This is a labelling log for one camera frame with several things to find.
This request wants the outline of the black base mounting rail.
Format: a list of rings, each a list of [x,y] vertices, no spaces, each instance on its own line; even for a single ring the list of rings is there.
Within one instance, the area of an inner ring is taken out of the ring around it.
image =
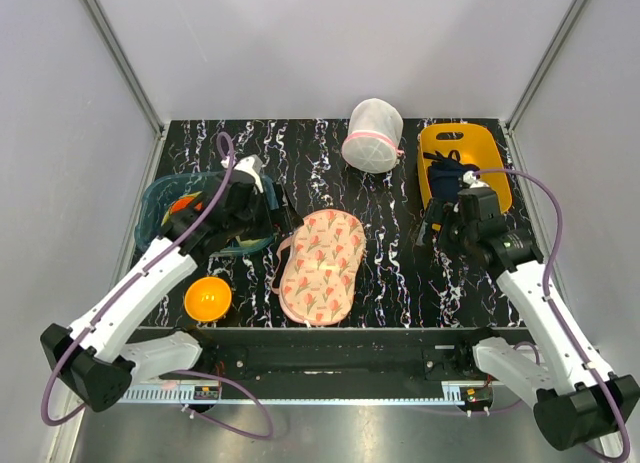
[[[472,329],[205,329],[189,333],[202,353],[186,370],[235,380],[265,374],[393,376],[423,381],[475,372],[470,346],[498,333]]]

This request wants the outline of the navy blue bra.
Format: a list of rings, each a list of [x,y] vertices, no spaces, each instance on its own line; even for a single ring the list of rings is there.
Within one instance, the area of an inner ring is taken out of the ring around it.
[[[426,174],[431,197],[448,203],[455,203],[460,191],[460,179],[466,172],[478,171],[479,167],[461,162],[460,152],[451,150],[447,155],[439,151],[424,152],[423,157],[430,160]]]

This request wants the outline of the yellow-green plate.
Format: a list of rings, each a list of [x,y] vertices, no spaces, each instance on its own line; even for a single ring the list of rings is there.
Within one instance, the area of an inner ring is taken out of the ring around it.
[[[170,216],[166,215],[167,211],[164,214],[164,217],[162,219],[161,222],[161,226],[163,226],[168,220]],[[228,249],[230,248],[243,248],[243,249],[247,249],[249,247],[255,246],[255,245],[259,245],[259,244],[263,244],[263,243],[268,243],[269,239],[268,238],[264,238],[264,239],[259,239],[259,240],[241,240],[239,237],[236,237],[234,240],[232,240],[230,242],[230,245],[228,246]]]

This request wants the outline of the floral mesh laundry bag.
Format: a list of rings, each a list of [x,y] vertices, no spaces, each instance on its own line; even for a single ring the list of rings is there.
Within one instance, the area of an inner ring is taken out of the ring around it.
[[[308,327],[344,320],[353,306],[365,248],[364,227],[355,216],[324,209],[304,217],[277,250],[278,256],[289,252],[279,282],[272,286],[284,314]]]

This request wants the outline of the white cylindrical mesh laundry bag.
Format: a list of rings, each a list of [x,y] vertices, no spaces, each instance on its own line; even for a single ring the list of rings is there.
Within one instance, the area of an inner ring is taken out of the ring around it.
[[[388,102],[370,98],[353,110],[341,155],[351,167],[370,174],[391,171],[403,151],[399,148],[403,119]]]

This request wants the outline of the orange translucent cup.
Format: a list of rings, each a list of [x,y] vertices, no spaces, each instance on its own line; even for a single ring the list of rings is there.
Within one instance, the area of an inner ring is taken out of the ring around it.
[[[170,205],[166,215],[171,216],[174,213],[177,213],[179,211],[184,210],[185,208],[188,208],[191,205],[191,203],[194,200],[196,200],[199,196],[200,196],[199,192],[182,196],[181,198],[179,198],[178,200],[176,200],[174,203]]]

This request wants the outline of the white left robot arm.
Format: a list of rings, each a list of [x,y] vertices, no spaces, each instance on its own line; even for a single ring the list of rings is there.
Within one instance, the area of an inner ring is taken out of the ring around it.
[[[214,173],[206,187],[172,212],[138,263],[109,293],[68,326],[50,324],[40,344],[51,369],[45,391],[63,382],[83,406],[102,412],[140,380],[185,370],[196,379],[216,355],[189,330],[132,344],[129,339],[160,300],[211,256],[236,256],[241,243],[298,228],[301,217],[284,187],[240,170]]]

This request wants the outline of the orange plastic bowl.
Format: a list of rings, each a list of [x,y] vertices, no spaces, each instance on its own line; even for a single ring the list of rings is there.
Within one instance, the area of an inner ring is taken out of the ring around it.
[[[184,296],[186,313],[203,323],[218,321],[231,308],[232,291],[229,284],[214,276],[198,279],[188,288]]]

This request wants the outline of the teal transparent plastic bin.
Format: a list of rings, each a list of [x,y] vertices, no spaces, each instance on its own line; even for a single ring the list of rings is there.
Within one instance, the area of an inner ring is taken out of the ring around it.
[[[146,188],[141,200],[140,212],[134,230],[135,244],[139,252],[146,252],[152,240],[159,234],[161,222],[169,206],[185,194],[201,192],[202,190],[217,189],[224,176],[223,171],[184,173],[164,176],[154,181]],[[273,241],[269,234],[268,243],[243,248],[230,248],[229,245],[212,252],[211,257],[241,257],[262,251]]]

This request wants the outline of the orange plastic basket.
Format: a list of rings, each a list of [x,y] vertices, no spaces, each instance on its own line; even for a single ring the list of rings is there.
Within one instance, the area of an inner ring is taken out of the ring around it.
[[[460,152],[463,164],[472,163],[479,170],[503,168],[498,146],[491,132],[484,126],[471,123],[437,123],[427,126],[419,136],[417,169],[423,208],[431,197],[426,170],[431,163],[424,152],[439,151],[447,155],[451,150]]]

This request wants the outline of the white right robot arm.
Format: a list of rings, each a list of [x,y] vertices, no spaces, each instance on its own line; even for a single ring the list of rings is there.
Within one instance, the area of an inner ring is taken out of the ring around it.
[[[467,188],[456,202],[430,199],[422,227],[447,256],[471,258],[486,270],[524,320],[544,363],[482,328],[457,345],[455,370],[470,380],[484,373],[507,386],[557,450],[621,433],[639,401],[638,383],[617,375],[588,341],[550,283],[532,233],[510,228],[499,209],[490,188]]]

